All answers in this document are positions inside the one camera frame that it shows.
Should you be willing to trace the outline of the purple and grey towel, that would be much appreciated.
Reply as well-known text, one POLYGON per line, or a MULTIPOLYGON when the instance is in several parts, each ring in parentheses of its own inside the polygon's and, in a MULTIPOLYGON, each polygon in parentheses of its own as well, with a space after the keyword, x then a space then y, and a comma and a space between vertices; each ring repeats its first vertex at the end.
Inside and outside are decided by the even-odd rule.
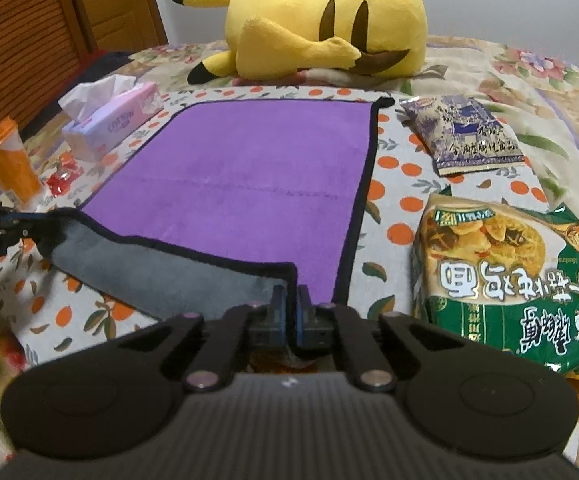
POLYGON ((377 152, 374 102, 193 104, 79 208, 52 212, 43 257, 152 316, 219 318, 273 289, 348 299, 377 152))

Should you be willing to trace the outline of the orange plastic cup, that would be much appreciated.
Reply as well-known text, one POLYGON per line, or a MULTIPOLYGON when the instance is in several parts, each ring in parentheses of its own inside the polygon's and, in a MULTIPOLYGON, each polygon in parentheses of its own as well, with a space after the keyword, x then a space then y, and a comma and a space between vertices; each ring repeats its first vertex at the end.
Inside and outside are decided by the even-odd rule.
POLYGON ((42 191, 18 125, 9 117, 0 120, 0 188, 11 192, 23 205, 35 200, 42 191))

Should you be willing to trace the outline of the red candy wrapper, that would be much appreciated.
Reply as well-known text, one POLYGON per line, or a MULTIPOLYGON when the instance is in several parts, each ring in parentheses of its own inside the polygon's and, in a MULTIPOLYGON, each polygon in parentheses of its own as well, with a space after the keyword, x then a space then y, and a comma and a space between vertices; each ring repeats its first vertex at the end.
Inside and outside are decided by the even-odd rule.
POLYGON ((71 152, 64 152, 58 158, 55 170, 46 179, 49 191, 54 197, 63 196, 70 191, 72 183, 77 180, 84 168, 79 165, 71 152))

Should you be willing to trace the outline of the pink tissue box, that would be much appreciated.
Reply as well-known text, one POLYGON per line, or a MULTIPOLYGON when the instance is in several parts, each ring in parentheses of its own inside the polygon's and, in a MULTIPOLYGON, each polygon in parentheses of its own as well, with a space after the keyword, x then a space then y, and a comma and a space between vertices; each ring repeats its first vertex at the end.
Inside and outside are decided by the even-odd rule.
POLYGON ((70 118, 62 135, 73 156, 99 162, 108 152, 163 109, 155 82, 110 75, 77 84, 58 100, 70 118))

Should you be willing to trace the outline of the wooden louvered wardrobe door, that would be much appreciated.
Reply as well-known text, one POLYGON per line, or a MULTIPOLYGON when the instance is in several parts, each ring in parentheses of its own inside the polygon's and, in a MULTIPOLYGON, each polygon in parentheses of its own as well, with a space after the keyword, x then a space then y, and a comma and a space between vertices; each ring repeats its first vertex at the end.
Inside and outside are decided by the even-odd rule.
POLYGON ((0 120, 29 125, 89 54, 75 0, 0 0, 0 120))

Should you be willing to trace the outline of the green instant noodle pack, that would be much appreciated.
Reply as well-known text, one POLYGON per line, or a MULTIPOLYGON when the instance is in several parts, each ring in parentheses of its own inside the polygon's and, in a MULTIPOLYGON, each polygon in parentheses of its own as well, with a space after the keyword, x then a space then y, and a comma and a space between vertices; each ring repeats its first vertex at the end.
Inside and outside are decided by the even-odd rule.
POLYGON ((579 220, 435 194, 412 248, 412 312, 579 382, 579 220))

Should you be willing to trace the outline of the purple snack packet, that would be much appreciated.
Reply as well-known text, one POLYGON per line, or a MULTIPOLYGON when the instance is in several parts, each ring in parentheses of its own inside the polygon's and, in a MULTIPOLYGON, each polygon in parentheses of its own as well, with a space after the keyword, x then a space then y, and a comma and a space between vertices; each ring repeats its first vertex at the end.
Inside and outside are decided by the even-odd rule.
POLYGON ((519 166, 525 156, 512 133, 470 96, 417 96, 400 102, 439 176, 519 166))

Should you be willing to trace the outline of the yellow Pikachu plush toy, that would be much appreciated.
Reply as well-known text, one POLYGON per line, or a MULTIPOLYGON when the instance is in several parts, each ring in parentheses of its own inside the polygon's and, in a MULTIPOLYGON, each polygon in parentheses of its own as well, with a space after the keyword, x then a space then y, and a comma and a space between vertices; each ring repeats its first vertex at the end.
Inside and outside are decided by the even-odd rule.
POLYGON ((313 68, 391 79, 415 74, 426 58, 423 0, 171 1, 227 11, 227 50, 199 62, 189 84, 280 79, 313 68))

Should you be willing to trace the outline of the floral bed quilt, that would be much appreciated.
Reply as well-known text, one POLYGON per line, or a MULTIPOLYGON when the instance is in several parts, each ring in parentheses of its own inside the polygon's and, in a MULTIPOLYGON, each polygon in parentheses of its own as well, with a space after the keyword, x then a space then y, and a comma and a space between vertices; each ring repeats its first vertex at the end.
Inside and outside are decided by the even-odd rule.
MULTIPOLYGON (((521 142, 525 164, 543 187, 549 207, 567 203, 579 218, 579 68, 553 58, 493 42, 435 37, 427 49, 422 72, 410 79, 376 82, 341 76, 328 70, 311 70, 294 82, 255 84, 222 79, 204 88, 190 87, 186 77, 201 58, 217 53, 220 42, 156 47, 129 58, 114 56, 116 73, 153 81, 164 99, 163 111, 141 127, 102 162, 88 164, 72 183, 70 191, 54 197, 48 207, 73 206, 83 202, 153 134, 160 131, 172 114, 193 100, 236 100, 257 98, 317 98, 356 100, 390 93, 396 98, 465 93, 475 96, 503 124, 509 125, 521 142)), ((60 130, 65 116, 54 113, 26 144, 32 163, 45 177, 69 152, 60 130)), ((11 325, 0 320, 0 394, 20 370, 30 366, 22 344, 11 325)), ((12 444, 0 422, 0 465, 11 457, 12 444)))

